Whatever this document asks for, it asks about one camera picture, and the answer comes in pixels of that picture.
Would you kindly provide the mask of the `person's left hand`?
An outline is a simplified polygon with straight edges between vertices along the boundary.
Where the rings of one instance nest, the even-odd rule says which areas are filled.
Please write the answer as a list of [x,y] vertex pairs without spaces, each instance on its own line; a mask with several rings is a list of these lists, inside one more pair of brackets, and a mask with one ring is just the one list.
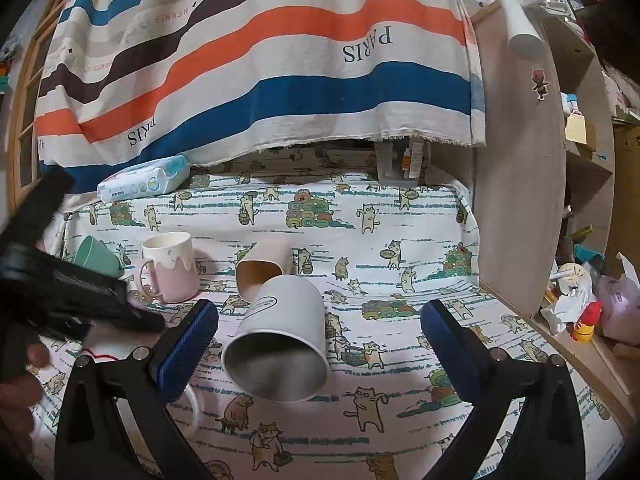
[[43,390],[32,369],[50,365],[50,352],[40,341],[26,348],[26,365],[21,374],[1,382],[1,442],[19,458],[32,454],[35,428],[30,410],[42,399]]

